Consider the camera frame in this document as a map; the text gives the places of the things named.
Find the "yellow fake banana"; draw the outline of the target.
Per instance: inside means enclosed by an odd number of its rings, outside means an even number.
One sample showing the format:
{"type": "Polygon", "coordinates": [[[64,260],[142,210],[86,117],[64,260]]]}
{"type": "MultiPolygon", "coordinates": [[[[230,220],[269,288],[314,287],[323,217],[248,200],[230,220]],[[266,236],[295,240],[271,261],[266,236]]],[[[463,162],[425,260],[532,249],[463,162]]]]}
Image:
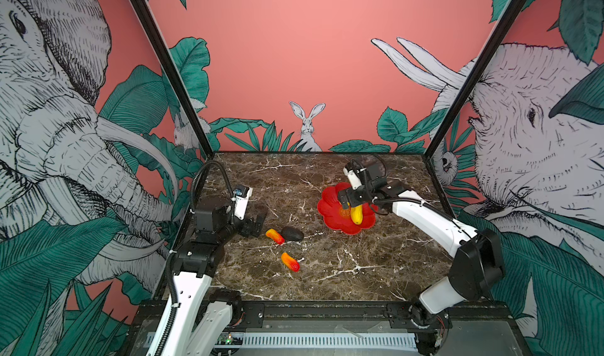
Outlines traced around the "yellow fake banana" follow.
{"type": "Polygon", "coordinates": [[[350,208],[350,218],[355,225],[363,223],[363,206],[352,206],[350,208]]]}

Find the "orange red fake peach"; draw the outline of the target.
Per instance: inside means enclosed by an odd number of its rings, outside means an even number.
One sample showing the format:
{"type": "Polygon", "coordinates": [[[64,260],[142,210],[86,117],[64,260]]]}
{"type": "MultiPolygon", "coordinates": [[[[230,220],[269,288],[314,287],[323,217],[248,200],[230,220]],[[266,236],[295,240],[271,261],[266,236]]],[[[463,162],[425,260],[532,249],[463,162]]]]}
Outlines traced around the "orange red fake peach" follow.
{"type": "Polygon", "coordinates": [[[300,271],[300,263],[290,256],[288,253],[284,252],[281,255],[282,263],[291,271],[299,272],[300,271]]]}

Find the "dark fake avocado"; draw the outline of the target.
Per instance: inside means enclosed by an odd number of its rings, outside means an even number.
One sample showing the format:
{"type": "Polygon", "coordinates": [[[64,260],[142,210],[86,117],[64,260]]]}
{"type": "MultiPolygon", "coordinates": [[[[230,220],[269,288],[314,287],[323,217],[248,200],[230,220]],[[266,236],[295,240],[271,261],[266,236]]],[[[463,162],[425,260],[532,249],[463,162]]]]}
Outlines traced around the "dark fake avocado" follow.
{"type": "Polygon", "coordinates": [[[287,241],[300,242],[304,239],[304,233],[294,227],[286,226],[282,228],[280,234],[287,241]]]}

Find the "red orange fake mango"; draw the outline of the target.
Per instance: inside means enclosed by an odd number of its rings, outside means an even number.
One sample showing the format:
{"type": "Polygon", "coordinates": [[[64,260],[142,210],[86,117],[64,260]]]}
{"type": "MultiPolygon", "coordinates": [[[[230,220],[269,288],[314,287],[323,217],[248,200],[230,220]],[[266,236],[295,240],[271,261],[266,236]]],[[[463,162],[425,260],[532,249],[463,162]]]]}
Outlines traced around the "red orange fake mango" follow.
{"type": "Polygon", "coordinates": [[[284,244],[286,242],[285,238],[274,229],[267,230],[267,232],[265,233],[265,236],[270,238],[276,244],[279,244],[279,245],[284,244]]]}

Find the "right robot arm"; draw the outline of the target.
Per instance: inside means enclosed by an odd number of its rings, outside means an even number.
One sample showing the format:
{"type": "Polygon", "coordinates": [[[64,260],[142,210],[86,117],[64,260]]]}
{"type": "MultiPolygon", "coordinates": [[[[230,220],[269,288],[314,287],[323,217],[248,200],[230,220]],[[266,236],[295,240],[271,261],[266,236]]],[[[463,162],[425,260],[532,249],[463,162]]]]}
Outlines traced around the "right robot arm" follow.
{"type": "Polygon", "coordinates": [[[395,214],[437,241],[453,257],[446,277],[422,291],[408,309],[412,323],[427,329],[445,310],[464,301],[489,298],[506,271],[498,234],[476,229],[440,212],[417,192],[390,181],[380,164],[362,165],[353,159],[343,169],[350,187],[338,193],[344,209],[367,205],[382,214],[395,214]]]}

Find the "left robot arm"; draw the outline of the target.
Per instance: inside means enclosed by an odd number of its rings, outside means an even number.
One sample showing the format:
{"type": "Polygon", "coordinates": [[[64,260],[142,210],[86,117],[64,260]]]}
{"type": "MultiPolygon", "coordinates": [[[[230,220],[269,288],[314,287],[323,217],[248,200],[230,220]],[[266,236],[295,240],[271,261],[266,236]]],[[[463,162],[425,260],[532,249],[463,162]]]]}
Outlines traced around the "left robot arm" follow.
{"type": "Polygon", "coordinates": [[[194,210],[197,236],[170,254],[165,269],[170,296],[146,354],[210,355],[223,331],[241,323],[241,294],[228,289],[215,292],[197,320],[226,243],[235,235],[258,237],[268,214],[262,206],[256,217],[238,218],[237,208],[243,205],[218,200],[194,210]]]}

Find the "yellow fake lemon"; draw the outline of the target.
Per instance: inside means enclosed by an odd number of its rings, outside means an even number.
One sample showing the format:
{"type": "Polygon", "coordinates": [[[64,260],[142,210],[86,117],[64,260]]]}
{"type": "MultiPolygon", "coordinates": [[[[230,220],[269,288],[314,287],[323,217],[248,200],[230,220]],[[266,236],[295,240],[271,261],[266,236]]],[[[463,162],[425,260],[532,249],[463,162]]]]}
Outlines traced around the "yellow fake lemon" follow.
{"type": "Polygon", "coordinates": [[[340,207],[339,214],[342,218],[350,218],[350,210],[340,207]]]}

